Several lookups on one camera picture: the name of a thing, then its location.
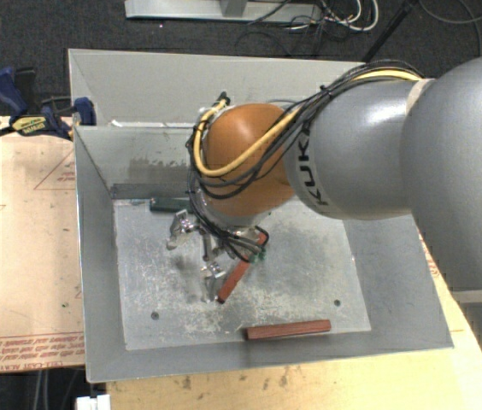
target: yellow cable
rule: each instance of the yellow cable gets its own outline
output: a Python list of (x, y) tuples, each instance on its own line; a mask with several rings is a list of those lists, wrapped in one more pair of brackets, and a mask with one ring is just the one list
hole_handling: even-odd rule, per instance
[(279, 133), (283, 131), (283, 129), (285, 129), (288, 126), (288, 124), (296, 117), (297, 112), (298, 112), (298, 109), (294, 109), (293, 111), (291, 111), (289, 114), (283, 117), (283, 119), (279, 123), (277, 123), (277, 125), (275, 125), (269, 131), (267, 131), (262, 137), (260, 137), (252, 146), (250, 146), (245, 152), (243, 152), (235, 160), (225, 165), (224, 167), (217, 168), (215, 170), (211, 170), (207, 168), (203, 164), (203, 161), (201, 160), (200, 148), (201, 148), (202, 132), (199, 132), (195, 136), (195, 139), (193, 142), (193, 155), (196, 162), (197, 170), (199, 170), (199, 172), (202, 175), (209, 176), (210, 178), (218, 178), (220, 176), (224, 176), (225, 174), (228, 174), (229, 172), (235, 170), (241, 164), (247, 161), (249, 157), (252, 156), (257, 150), (259, 150), (263, 144), (267, 143), (267, 141), (269, 141), (275, 133)]
[[(393, 77), (398, 79), (405, 79), (411, 81), (418, 81), (421, 80), (420, 77), (404, 72), (402, 70), (376, 70), (370, 73), (362, 74), (361, 76), (357, 76), (353, 80), (360, 80), (360, 79), (368, 79), (368, 78), (379, 78), (379, 77)], [(205, 127), (205, 123), (209, 121), (211, 117), (213, 117), (220, 109), (226, 106), (225, 101), (221, 101), (217, 106), (211, 108), (207, 113), (203, 115), (200, 119), (199, 124), (197, 125), (197, 134), (194, 138), (193, 142), (193, 155), (194, 160), (196, 162), (197, 170), (204, 176), (208, 176), (210, 178), (219, 178), (220, 176), (224, 176), (229, 172), (232, 172), (236, 168), (238, 168), (241, 164), (249, 159), (257, 150), (261, 148), (261, 146), (274, 135), (277, 133), (282, 132), (291, 121), (296, 117), (296, 114), (299, 108), (292, 110), (289, 114), (287, 114), (277, 125), (272, 127), (269, 131), (267, 131), (262, 137), (260, 137), (252, 146), (250, 146), (245, 152), (243, 152), (240, 156), (238, 156), (235, 160), (230, 162), (229, 164), (225, 165), (224, 167), (217, 168), (215, 170), (207, 168), (203, 164), (203, 160), (201, 159), (201, 138), (203, 135), (203, 130)]]
[(362, 74), (361, 76), (357, 76), (353, 80), (380, 78), (380, 77), (412, 80), (414, 82), (421, 80), (421, 77), (416, 76), (415, 74), (412, 74), (412, 73), (404, 72), (402, 70), (376, 70), (374, 72), (365, 73), (365, 74)]

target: gray robot arm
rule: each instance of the gray robot arm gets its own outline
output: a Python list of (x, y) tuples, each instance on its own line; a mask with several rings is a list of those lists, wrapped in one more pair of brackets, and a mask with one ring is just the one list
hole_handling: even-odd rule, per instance
[(345, 92), (298, 137), (285, 165), (317, 213), (411, 212), (482, 346), (482, 58), (425, 84)]

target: wooden table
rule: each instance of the wooden table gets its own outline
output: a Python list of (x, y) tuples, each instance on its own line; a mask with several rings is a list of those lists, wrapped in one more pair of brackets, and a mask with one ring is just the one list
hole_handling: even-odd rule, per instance
[(482, 410), (482, 352), (430, 262), (455, 348), (107, 384), (114, 410)]
[[(72, 150), (69, 142), (55, 138), (0, 141), (0, 331), (24, 336), (0, 343), (8, 350), (2, 354), (0, 349), (0, 372), (83, 363)], [(27, 188), (30, 181), (34, 185)], [(20, 201), (11, 202), (13, 197)], [(21, 227), (13, 229), (14, 223)], [(15, 233), (27, 227), (32, 245), (15, 241)], [(28, 260), (37, 249), (37, 258)], [(429, 266), (455, 348), (112, 382), (106, 384), (112, 408), (482, 410), (482, 353), (437, 268), (431, 261)], [(8, 278), (8, 272), (15, 277)], [(34, 288), (27, 290), (29, 284)], [(8, 295), (11, 290), (16, 296)], [(42, 338), (56, 339), (56, 333), (62, 340), (74, 339), (61, 344), (75, 348), (51, 357), (51, 347), (39, 346)], [(27, 335), (34, 338), (28, 342)], [(20, 355), (13, 354), (15, 345), (24, 345)], [(27, 354), (31, 363), (13, 360)], [(44, 355), (43, 365), (34, 362)]]

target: blue clamp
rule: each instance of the blue clamp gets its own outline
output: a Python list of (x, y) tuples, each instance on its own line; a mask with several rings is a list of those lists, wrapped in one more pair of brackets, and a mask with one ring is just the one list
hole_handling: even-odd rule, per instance
[[(53, 109), (44, 105), (40, 114), (27, 114), (28, 105), (15, 86), (14, 71), (12, 67), (0, 70), (0, 100), (13, 109), (9, 117), (9, 127), (20, 135), (31, 137), (35, 135), (52, 135), (59, 138), (71, 139), (72, 127), (61, 120), (60, 116), (53, 113)], [(94, 126), (97, 116), (91, 101), (81, 97), (74, 101), (73, 111), (79, 115), (76, 124)]]

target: cardboard sheet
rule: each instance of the cardboard sheet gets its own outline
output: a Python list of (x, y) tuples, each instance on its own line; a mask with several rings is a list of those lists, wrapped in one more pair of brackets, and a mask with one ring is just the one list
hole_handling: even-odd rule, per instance
[(2, 137), (0, 373), (83, 365), (83, 329), (73, 144)]

